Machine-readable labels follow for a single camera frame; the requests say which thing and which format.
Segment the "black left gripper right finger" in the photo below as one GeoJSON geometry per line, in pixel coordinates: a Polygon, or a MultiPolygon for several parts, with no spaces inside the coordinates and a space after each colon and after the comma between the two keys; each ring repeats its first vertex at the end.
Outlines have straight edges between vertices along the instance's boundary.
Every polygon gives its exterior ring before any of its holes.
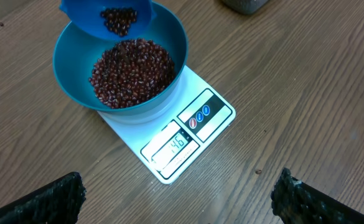
{"type": "Polygon", "coordinates": [[[271,192],[271,208],[285,224],[364,224],[364,214],[296,179],[286,167],[271,192]]]}

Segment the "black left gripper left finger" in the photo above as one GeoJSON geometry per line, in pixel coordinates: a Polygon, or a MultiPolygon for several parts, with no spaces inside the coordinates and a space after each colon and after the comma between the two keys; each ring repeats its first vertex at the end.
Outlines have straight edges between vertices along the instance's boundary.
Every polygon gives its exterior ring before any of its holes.
{"type": "Polygon", "coordinates": [[[0,224],[75,224],[86,200],[78,172],[71,172],[0,208],[0,224]]]}

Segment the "blue plastic measuring scoop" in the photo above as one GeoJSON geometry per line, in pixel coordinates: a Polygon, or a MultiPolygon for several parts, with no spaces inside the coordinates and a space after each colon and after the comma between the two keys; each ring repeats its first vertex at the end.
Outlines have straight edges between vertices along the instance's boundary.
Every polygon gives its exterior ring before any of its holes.
{"type": "Polygon", "coordinates": [[[103,40],[134,39],[144,33],[156,17],[151,0],[62,0],[59,9],[81,30],[103,40]],[[137,11],[137,21],[128,35],[120,37],[105,27],[100,12],[107,8],[128,8],[137,11]]]}

